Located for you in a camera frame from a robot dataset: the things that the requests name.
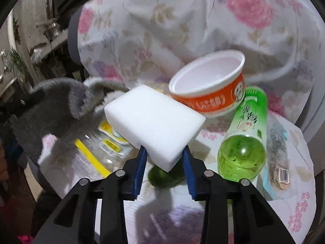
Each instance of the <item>green liquid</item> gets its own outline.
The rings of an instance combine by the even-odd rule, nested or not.
[[[253,180],[265,163],[265,149],[253,137],[232,136],[224,140],[218,152],[218,172],[227,179],[238,182]]]

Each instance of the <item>plastic bottle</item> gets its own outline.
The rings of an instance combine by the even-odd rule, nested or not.
[[[247,87],[218,152],[218,172],[228,180],[253,180],[265,164],[268,99]]]

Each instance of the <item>fuzzy gray fabric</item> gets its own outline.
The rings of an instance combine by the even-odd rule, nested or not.
[[[43,90],[45,97],[18,119],[10,123],[16,139],[24,152],[37,162],[42,152],[42,137],[53,134],[64,140],[77,134],[80,126],[90,123],[91,112],[103,101],[104,89],[128,91],[118,82],[89,78],[84,83],[70,78],[57,78],[39,83],[33,92]]]

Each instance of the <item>paper bowl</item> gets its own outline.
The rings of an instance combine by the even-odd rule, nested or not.
[[[169,82],[172,97],[207,118],[222,116],[241,103],[245,93],[245,55],[222,50],[200,57]]]

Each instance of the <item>melamine sponge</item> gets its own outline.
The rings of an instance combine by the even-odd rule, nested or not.
[[[105,106],[111,126],[133,146],[144,146],[152,161],[169,172],[205,117],[146,85],[134,88]]]

